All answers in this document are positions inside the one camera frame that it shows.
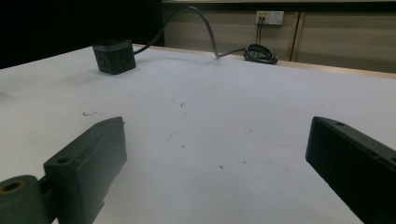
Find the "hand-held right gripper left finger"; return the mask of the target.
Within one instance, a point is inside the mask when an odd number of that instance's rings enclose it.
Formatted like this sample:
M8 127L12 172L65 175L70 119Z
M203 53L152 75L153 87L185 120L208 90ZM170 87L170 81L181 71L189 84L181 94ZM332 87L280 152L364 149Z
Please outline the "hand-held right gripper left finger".
M100 121L44 163L59 202L60 224L92 224L127 162L124 121Z

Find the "black cube power socket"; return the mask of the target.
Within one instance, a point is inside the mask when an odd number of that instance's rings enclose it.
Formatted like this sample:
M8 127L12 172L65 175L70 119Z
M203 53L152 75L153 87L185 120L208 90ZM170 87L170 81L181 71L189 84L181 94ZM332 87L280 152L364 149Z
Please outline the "black cube power socket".
M108 39L92 45L101 72L119 75L136 68L134 49L128 39Z

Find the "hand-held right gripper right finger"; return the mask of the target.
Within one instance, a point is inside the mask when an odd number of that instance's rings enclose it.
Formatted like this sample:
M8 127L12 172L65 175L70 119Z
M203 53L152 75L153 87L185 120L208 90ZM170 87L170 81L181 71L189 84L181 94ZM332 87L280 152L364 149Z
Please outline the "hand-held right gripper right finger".
M306 161L364 224L396 224L396 151L333 119L314 117Z

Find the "white wall outlet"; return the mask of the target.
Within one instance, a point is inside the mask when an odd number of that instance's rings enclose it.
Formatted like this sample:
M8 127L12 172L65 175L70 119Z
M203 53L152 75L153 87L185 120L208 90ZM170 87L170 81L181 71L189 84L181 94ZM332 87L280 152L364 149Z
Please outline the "white wall outlet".
M258 10L256 12L257 24L281 25L283 23L283 18L284 18L283 11Z

